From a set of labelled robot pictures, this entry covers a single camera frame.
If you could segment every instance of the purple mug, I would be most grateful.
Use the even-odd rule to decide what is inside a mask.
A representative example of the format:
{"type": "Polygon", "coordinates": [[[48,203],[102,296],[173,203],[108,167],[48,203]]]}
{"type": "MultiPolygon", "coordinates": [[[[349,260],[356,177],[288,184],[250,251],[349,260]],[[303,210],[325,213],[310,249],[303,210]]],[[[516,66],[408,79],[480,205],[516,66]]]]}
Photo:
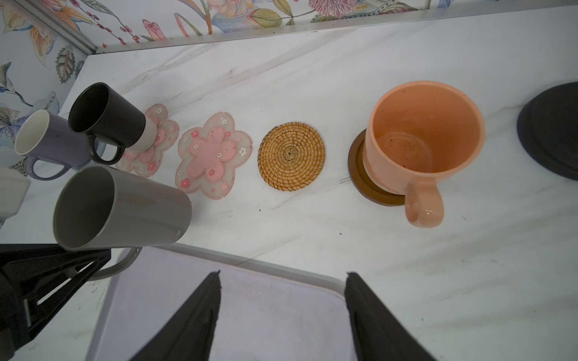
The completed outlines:
{"type": "Polygon", "coordinates": [[[32,113],[22,124],[14,141],[18,155],[28,157],[26,171],[38,180],[52,180],[62,176],[72,167],[81,167],[90,161],[86,137],[68,128],[68,121],[45,110],[32,113]],[[57,174],[43,178],[34,173],[38,160],[60,164],[64,168],[57,174]]]}

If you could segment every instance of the gray mug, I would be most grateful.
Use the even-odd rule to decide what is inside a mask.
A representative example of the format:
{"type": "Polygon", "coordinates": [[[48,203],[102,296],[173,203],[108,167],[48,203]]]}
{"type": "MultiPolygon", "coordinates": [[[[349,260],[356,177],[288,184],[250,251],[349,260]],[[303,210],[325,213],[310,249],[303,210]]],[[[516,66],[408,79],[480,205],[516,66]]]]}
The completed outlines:
{"type": "Polygon", "coordinates": [[[86,149],[86,137],[68,128],[68,121],[46,110],[32,113],[22,124],[14,141],[18,155],[26,155],[26,171],[38,180],[52,180],[62,176],[72,167],[89,163],[90,153],[86,149]],[[57,174],[43,178],[34,173],[38,160],[60,164],[64,168],[57,174]]]}
{"type": "Polygon", "coordinates": [[[104,165],[76,173],[64,186],[53,217],[54,237],[69,251],[133,247],[113,270],[132,263],[140,247],[176,242],[191,222],[191,201],[183,191],[104,165]]]}

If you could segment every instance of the orange mug handle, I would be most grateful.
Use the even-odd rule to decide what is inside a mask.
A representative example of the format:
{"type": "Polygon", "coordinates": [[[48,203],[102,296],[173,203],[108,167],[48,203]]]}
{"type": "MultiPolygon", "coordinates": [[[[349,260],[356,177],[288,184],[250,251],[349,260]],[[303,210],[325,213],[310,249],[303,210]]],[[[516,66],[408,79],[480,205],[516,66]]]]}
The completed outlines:
{"type": "Polygon", "coordinates": [[[443,201],[435,180],[414,178],[405,188],[405,216],[416,227],[432,228],[443,220],[443,201]]]}

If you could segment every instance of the pink flower coaster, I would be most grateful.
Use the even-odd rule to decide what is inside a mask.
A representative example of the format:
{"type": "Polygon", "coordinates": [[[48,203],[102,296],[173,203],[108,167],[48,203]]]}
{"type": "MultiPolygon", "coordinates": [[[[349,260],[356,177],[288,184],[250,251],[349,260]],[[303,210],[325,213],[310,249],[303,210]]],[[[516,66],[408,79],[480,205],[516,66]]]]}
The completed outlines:
{"type": "Polygon", "coordinates": [[[178,149],[183,161],[177,168],[177,188],[186,193],[200,188],[207,197],[221,199],[233,187],[235,168],[249,159],[253,141],[235,130],[229,113],[217,113],[202,128],[184,132],[178,149]]]}
{"type": "Polygon", "coordinates": [[[162,104],[153,105],[144,114],[158,126],[157,140],[142,153],[126,150],[115,166],[125,172],[134,170],[138,176],[149,178],[161,166],[162,153],[171,148],[179,137],[179,125],[166,118],[167,110],[162,104]]]}

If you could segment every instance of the black mug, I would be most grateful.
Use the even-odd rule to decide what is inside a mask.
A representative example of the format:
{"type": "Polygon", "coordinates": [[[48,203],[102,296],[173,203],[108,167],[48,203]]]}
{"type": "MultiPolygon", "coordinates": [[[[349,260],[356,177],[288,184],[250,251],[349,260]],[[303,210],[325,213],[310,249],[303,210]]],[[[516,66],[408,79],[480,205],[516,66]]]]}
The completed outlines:
{"type": "Polygon", "coordinates": [[[68,126],[88,138],[90,157],[97,163],[115,164],[126,148],[142,153],[157,138],[157,125],[105,83],[86,88],[72,105],[68,126]],[[114,158],[97,154],[95,140],[117,147],[114,158]]]}

